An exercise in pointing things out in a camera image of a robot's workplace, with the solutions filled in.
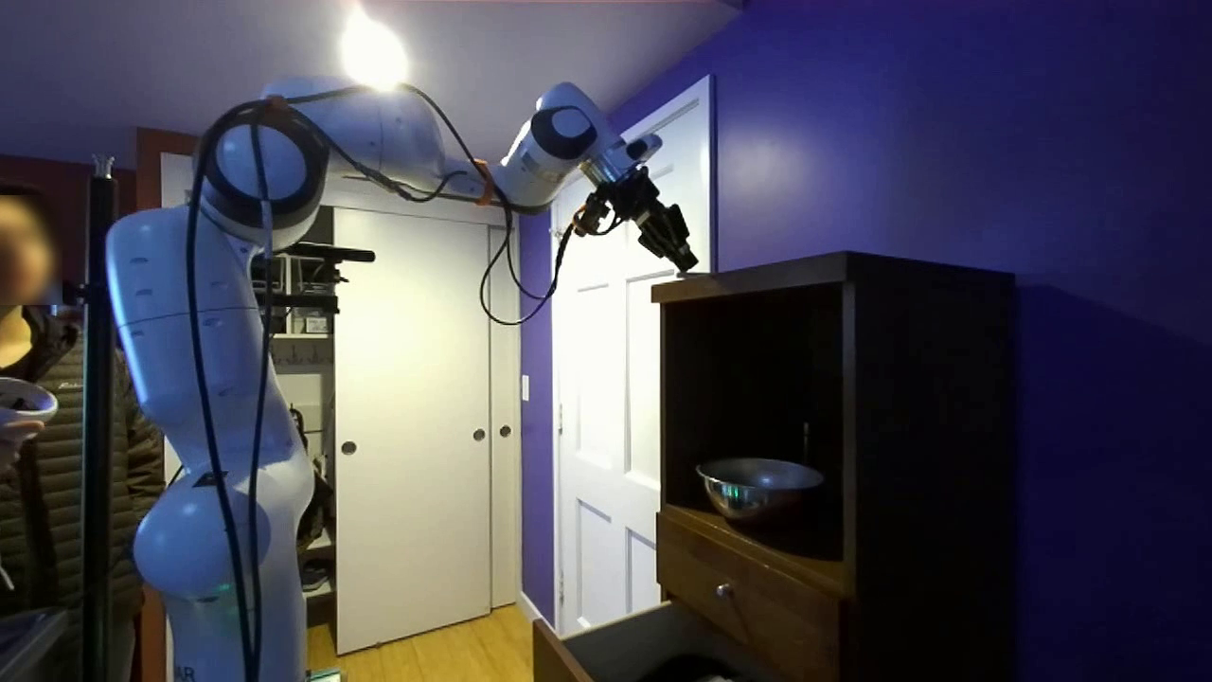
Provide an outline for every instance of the purple wall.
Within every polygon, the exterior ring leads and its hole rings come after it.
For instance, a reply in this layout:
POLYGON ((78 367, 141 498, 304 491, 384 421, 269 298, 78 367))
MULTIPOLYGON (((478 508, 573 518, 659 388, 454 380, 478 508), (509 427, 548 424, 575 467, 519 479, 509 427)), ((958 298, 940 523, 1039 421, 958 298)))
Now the purple wall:
MULTIPOLYGON (((1019 679, 1212 679, 1212 8, 751 0, 616 120, 703 71, 718 268, 1019 275, 1019 679)), ((548 327, 525 371, 548 388, 548 327)), ((524 589, 548 611, 548 402, 525 437, 524 589)))

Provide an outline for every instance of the white ceiling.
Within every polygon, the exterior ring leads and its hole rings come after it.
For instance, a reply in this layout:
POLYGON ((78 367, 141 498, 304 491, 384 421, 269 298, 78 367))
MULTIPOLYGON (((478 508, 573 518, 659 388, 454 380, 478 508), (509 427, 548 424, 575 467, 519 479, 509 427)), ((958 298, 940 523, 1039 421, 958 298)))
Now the white ceiling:
MULTIPOLYGON (((28 0, 0 20, 0 155, 134 164, 134 129, 201 133, 295 76, 338 76, 352 0, 28 0)), ((620 105, 740 15, 740 0, 365 0, 414 85, 482 159, 575 78, 620 105)))

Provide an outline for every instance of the dark wooden cabinet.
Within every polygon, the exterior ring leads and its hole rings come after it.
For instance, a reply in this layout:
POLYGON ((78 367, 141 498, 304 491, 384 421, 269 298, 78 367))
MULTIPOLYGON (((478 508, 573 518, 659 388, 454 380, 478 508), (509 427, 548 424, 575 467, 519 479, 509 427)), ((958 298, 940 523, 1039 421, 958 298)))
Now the dark wooden cabinet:
POLYGON ((1016 282, 822 255, 652 298, 666 599, 771 679, 1016 679, 1016 282), (827 485, 730 523, 698 479, 711 458, 827 485))

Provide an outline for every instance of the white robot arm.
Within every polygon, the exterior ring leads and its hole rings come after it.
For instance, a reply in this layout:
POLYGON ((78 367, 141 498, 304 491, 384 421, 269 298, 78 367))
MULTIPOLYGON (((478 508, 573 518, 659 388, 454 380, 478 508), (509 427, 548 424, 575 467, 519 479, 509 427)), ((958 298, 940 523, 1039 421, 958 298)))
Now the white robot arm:
POLYGON ((645 159, 597 105, 558 85, 498 167, 447 155, 442 112, 421 91, 285 87, 222 112, 197 150, 193 201, 111 227, 107 264, 116 337, 142 412, 180 455, 180 479, 136 529, 136 568, 168 599, 175 668, 190 682, 300 682, 304 589, 295 527, 309 463, 285 405, 251 284, 254 255, 308 234, 328 167, 389 193, 545 207, 581 167, 596 193, 575 230, 615 207, 641 242, 694 268, 680 211, 659 205, 645 159))

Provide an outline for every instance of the wooden floor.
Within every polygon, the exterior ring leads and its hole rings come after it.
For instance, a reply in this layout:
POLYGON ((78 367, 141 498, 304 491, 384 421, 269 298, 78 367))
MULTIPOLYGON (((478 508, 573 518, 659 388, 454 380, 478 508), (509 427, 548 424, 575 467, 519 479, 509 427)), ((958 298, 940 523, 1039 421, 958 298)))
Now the wooden floor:
POLYGON ((529 682, 529 618, 514 607, 408 639, 334 650, 334 629, 308 629, 308 668, 342 682, 529 682))

